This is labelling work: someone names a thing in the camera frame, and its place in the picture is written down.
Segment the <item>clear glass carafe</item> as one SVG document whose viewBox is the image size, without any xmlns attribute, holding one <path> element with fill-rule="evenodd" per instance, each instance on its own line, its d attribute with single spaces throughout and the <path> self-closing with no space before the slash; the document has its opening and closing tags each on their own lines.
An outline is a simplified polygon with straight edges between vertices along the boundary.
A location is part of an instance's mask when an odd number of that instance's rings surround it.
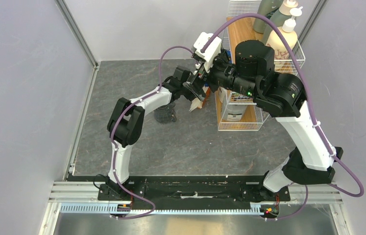
<svg viewBox="0 0 366 235">
<path fill-rule="evenodd" d="M 154 110 L 154 118 L 162 124 L 176 122 L 175 109 L 169 107 L 158 108 Z"/>
</svg>

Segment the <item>dark transparent coffee dripper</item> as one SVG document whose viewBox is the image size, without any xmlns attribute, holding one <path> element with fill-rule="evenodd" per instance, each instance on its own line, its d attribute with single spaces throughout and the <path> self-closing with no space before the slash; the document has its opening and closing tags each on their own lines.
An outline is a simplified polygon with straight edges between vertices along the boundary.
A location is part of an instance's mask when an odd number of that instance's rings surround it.
<svg viewBox="0 0 366 235">
<path fill-rule="evenodd" d="M 171 102 L 154 110 L 154 118 L 160 121 L 172 120 L 175 115 L 175 103 Z"/>
</svg>

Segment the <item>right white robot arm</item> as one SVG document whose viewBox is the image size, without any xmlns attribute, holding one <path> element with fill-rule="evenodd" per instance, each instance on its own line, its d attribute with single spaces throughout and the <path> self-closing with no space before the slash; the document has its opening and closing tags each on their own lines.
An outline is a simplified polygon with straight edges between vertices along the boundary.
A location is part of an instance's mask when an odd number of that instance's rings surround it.
<svg viewBox="0 0 366 235">
<path fill-rule="evenodd" d="M 290 73 L 274 70 L 274 49 L 257 40 L 247 40 L 235 48 L 230 62 L 218 39 L 207 49 L 199 47 L 194 58 L 204 70 L 198 76 L 209 86 L 250 97 L 262 110 L 275 118 L 288 132 L 295 149 L 277 168 L 267 172 L 258 186 L 263 200 L 292 183 L 301 185 L 330 184 L 335 170 L 334 159 L 312 123 L 302 81 Z"/>
</svg>

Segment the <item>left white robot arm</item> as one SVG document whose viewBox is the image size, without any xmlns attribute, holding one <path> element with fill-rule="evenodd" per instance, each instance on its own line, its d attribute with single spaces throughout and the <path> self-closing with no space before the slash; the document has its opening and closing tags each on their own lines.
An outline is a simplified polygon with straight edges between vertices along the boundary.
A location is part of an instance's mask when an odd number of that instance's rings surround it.
<svg viewBox="0 0 366 235">
<path fill-rule="evenodd" d="M 106 180 L 110 194 L 117 200 L 128 196 L 129 187 L 124 182 L 129 178 L 129 161 L 133 145 L 141 136 L 144 118 L 156 109 L 184 96 L 187 100 L 205 97 L 205 69 L 191 72 L 178 66 L 172 76 L 167 77 L 154 90 L 134 99 L 120 98 L 107 124 L 112 144 L 111 168 Z"/>
</svg>

